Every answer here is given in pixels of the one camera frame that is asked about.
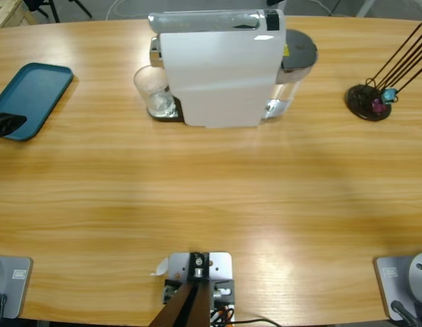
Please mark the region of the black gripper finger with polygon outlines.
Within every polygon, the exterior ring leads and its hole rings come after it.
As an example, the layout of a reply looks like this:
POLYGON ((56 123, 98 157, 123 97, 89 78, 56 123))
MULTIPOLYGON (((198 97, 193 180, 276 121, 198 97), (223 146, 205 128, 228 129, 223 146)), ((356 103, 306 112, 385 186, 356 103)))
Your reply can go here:
POLYGON ((18 114, 0 113, 0 138, 13 133, 24 125, 26 116, 18 114))

